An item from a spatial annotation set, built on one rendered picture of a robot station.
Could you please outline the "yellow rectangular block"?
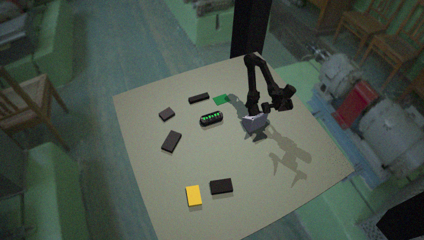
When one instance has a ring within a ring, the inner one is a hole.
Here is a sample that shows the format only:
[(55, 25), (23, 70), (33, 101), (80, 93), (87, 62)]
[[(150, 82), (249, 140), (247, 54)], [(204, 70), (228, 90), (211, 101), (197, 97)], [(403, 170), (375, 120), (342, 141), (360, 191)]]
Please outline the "yellow rectangular block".
[(186, 186), (189, 207), (202, 206), (199, 185)]

